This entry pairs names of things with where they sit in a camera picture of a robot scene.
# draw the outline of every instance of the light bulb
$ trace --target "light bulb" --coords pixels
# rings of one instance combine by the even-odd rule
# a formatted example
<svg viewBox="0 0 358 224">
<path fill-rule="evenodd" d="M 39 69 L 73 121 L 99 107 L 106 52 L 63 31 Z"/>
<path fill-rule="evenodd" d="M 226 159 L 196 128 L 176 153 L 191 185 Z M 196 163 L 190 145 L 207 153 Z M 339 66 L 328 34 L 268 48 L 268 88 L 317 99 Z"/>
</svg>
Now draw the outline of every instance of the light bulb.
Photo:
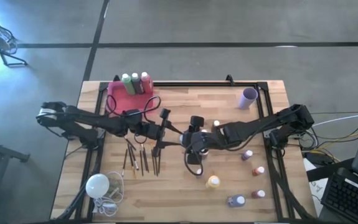
<svg viewBox="0 0 358 224">
<path fill-rule="evenodd" d="M 110 188 L 110 181 L 104 174 L 95 174 L 86 182 L 86 193 L 91 198 L 104 196 Z"/>
</svg>

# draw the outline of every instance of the purple cup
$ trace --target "purple cup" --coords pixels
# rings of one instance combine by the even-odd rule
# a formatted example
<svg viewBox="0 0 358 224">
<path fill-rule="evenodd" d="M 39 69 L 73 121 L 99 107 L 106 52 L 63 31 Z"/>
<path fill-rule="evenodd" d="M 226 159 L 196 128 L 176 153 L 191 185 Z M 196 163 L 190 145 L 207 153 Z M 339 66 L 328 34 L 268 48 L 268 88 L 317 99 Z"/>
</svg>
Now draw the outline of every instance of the purple cup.
<svg viewBox="0 0 358 224">
<path fill-rule="evenodd" d="M 243 90 L 238 108 L 245 110 L 258 98 L 258 92 L 254 88 L 246 88 Z"/>
</svg>

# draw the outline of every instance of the wooden table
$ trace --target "wooden table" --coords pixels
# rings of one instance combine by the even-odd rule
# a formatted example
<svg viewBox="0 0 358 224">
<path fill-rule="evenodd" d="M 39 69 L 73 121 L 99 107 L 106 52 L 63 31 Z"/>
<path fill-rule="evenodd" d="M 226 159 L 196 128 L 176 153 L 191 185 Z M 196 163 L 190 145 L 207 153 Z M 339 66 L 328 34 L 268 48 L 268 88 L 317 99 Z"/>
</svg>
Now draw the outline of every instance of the wooden table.
<svg viewBox="0 0 358 224">
<path fill-rule="evenodd" d="M 289 106 L 283 81 L 266 81 L 270 90 L 273 111 L 276 113 Z M 100 82 L 84 82 L 78 108 L 94 112 Z M 169 120 L 180 129 L 186 130 L 192 115 L 205 118 L 205 129 L 210 130 L 214 120 L 220 123 L 231 121 L 251 121 L 258 119 L 256 103 L 249 110 L 236 109 L 238 99 L 244 87 L 156 87 L 154 94 L 162 99 L 161 108 L 171 110 Z M 148 118 L 160 122 L 160 109 Z M 132 142 L 133 135 L 128 137 Z M 164 141 L 179 141 L 179 135 L 167 130 Z M 67 153 L 80 145 L 72 141 Z M 154 141 L 145 144 L 149 166 L 151 148 Z M 196 179 L 185 168 L 184 149 L 169 146 L 162 151 L 161 173 L 156 177 L 152 173 L 137 172 L 135 179 L 130 166 L 126 166 L 124 176 L 125 197 L 114 217 L 95 215 L 93 221 L 102 222 L 271 222 L 276 221 L 276 212 L 271 192 L 269 173 L 253 177 L 251 170 L 258 166 L 267 169 L 265 148 L 261 134 L 245 149 L 254 151 L 254 156 L 243 162 L 240 153 L 211 150 L 203 161 L 205 175 Z M 126 143 L 124 139 L 106 135 L 101 173 L 121 172 Z M 138 151 L 135 152 L 139 162 Z M 77 151 L 68 157 L 62 167 L 59 186 L 55 196 L 51 218 L 60 215 L 78 192 L 82 178 L 85 150 Z M 290 189 L 301 205 L 316 216 L 308 178 L 298 147 L 287 147 L 284 157 Z M 205 189 L 210 175 L 217 175 L 221 185 L 215 190 Z M 263 189 L 266 197 L 253 199 L 254 190 Z M 244 194 L 247 198 L 242 208 L 228 208 L 226 199 L 230 195 Z M 285 209 L 284 196 L 280 193 L 281 204 Z"/>
</svg>

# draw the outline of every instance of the black keyboard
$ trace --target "black keyboard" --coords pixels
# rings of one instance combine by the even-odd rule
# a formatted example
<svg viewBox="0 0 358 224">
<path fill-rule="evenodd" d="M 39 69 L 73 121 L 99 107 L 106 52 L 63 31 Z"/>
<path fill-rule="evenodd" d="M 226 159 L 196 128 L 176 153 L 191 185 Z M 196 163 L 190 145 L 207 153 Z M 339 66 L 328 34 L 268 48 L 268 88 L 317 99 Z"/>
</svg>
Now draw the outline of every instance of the black keyboard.
<svg viewBox="0 0 358 224">
<path fill-rule="evenodd" d="M 358 176 L 343 168 L 329 178 L 321 203 L 358 223 Z"/>
</svg>

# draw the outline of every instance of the gray floor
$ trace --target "gray floor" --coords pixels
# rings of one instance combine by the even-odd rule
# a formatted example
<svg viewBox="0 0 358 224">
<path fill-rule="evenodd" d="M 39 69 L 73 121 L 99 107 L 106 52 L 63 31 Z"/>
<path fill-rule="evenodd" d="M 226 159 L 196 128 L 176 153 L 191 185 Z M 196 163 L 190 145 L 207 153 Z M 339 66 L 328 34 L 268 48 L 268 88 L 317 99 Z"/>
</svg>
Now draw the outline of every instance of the gray floor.
<svg viewBox="0 0 358 224">
<path fill-rule="evenodd" d="M 0 24 L 22 43 L 91 43 L 102 0 L 0 0 Z M 120 0 L 108 7 L 100 42 L 358 41 L 358 0 Z M 48 219 L 67 142 L 40 127 L 43 101 L 75 104 L 90 49 L 19 49 L 30 63 L 0 61 L 0 143 L 29 152 L 12 161 L 0 193 L 0 223 Z M 284 80 L 291 103 L 312 112 L 358 111 L 358 47 L 98 49 L 90 80 L 148 71 L 156 80 Z M 316 122 L 351 114 L 315 115 Z M 343 136 L 358 118 L 316 128 Z M 339 159 L 358 142 L 330 147 Z"/>
</svg>

